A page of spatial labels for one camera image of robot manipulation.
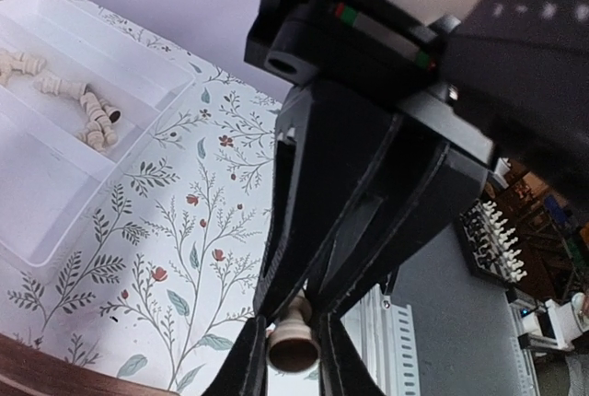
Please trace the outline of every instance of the plastic tray compartment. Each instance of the plastic tray compartment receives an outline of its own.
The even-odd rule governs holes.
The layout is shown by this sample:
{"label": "plastic tray compartment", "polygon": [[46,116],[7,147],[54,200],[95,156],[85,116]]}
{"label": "plastic tray compartment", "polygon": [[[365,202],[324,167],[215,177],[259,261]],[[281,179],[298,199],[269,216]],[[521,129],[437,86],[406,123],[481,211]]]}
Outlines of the plastic tray compartment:
{"label": "plastic tray compartment", "polygon": [[[47,282],[103,200],[101,187],[189,96],[193,76],[66,0],[1,2],[0,48],[48,62],[39,76],[0,87],[0,254]],[[48,72],[87,82],[121,110],[119,142],[104,155],[74,137],[87,122],[77,101],[33,88]]]}

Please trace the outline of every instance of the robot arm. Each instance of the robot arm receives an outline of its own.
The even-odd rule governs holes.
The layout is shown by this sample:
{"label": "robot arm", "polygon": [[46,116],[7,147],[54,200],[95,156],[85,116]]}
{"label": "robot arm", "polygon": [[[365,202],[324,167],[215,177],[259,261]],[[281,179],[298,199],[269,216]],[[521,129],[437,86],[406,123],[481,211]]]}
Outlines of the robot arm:
{"label": "robot arm", "polygon": [[260,1],[246,61],[294,88],[256,316],[204,394],[265,394],[264,330],[306,283],[321,394],[382,396],[340,317],[466,210],[498,150],[589,205],[589,14],[551,2],[474,0],[423,22],[387,0]]}

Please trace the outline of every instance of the floral tablecloth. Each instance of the floral tablecloth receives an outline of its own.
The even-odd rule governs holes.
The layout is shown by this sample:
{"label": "floral tablecloth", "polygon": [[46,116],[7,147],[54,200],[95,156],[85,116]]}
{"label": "floral tablecloth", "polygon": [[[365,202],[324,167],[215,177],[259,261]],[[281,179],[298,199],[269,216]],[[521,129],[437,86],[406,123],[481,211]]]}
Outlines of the floral tablecloth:
{"label": "floral tablecloth", "polygon": [[[82,367],[200,394],[252,314],[279,104],[103,7],[69,1],[190,69],[196,95],[111,186],[50,284],[0,262],[0,332]],[[271,393],[318,392],[316,370],[269,376]]]}

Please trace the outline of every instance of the chess piece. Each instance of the chess piece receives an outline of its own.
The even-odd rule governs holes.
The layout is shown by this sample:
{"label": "chess piece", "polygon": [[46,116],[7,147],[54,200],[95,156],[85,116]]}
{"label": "chess piece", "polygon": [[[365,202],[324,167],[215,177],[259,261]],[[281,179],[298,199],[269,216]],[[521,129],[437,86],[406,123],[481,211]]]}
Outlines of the chess piece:
{"label": "chess piece", "polygon": [[505,260],[513,260],[517,255],[519,255],[522,251],[521,250],[508,250],[508,251],[504,251],[501,256],[502,258],[504,258]]}
{"label": "chess piece", "polygon": [[518,238],[518,237],[515,237],[515,238],[513,238],[513,239],[510,239],[510,240],[509,240],[509,241],[507,241],[507,242],[504,242],[504,243],[503,243],[503,246],[504,246],[506,249],[509,249],[509,248],[510,248],[510,247],[512,247],[512,246],[513,246],[513,245],[514,245],[514,244],[515,244],[517,241],[519,241],[519,238]]}
{"label": "chess piece", "polygon": [[9,62],[13,70],[31,76],[38,74],[47,64],[42,57],[24,52],[9,52],[6,49],[0,50],[0,61]]}
{"label": "chess piece", "polygon": [[487,203],[482,204],[482,208],[486,210],[494,210],[497,207],[497,203],[494,201],[488,201]]}
{"label": "chess piece", "polygon": [[91,122],[97,122],[104,133],[104,138],[108,146],[112,146],[119,141],[119,137],[112,129],[112,122],[107,113],[102,109],[96,95],[87,92],[80,98],[80,104],[86,111],[86,115]]}
{"label": "chess piece", "polygon": [[319,345],[307,325],[311,305],[299,291],[281,314],[268,339],[268,363],[277,370],[298,373],[312,367],[319,358]]}
{"label": "chess piece", "polygon": [[6,87],[12,76],[12,65],[8,61],[0,61],[0,86]]}
{"label": "chess piece", "polygon": [[87,84],[63,80],[57,76],[45,76],[36,80],[33,87],[43,94],[66,96],[80,100],[87,91]]}
{"label": "chess piece", "polygon": [[492,224],[493,224],[493,227],[495,227],[495,228],[499,228],[499,227],[503,227],[503,226],[504,226],[506,223],[507,223],[507,218],[505,218],[505,219],[502,219],[502,220],[501,220],[501,221],[499,221],[499,222],[494,222],[494,223],[492,223]]}
{"label": "chess piece", "polygon": [[512,269],[513,271],[518,270],[520,267],[524,266],[524,262],[523,261],[518,261],[518,260],[510,260],[510,261],[506,261],[505,265],[507,267],[509,267],[510,269]]}
{"label": "chess piece", "polygon": [[112,106],[107,100],[100,99],[98,101],[102,109],[106,112],[109,117],[110,122],[116,123],[121,117],[121,111],[114,106]]}
{"label": "chess piece", "polygon": [[519,283],[522,278],[524,276],[527,276],[527,272],[526,271],[517,271],[517,272],[511,272],[510,275],[511,279],[515,282],[515,283]]}
{"label": "chess piece", "polygon": [[102,133],[100,124],[97,122],[88,122],[86,128],[78,132],[75,136],[97,152],[104,152],[104,134]]}

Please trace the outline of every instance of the wooden floor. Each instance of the wooden floor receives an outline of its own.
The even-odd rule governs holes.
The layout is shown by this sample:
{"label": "wooden floor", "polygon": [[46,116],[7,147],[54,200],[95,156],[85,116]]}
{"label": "wooden floor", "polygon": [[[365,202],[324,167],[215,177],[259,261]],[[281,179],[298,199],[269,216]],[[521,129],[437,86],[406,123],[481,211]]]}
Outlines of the wooden floor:
{"label": "wooden floor", "polygon": [[133,384],[67,364],[0,335],[1,396],[170,396],[177,393]]}

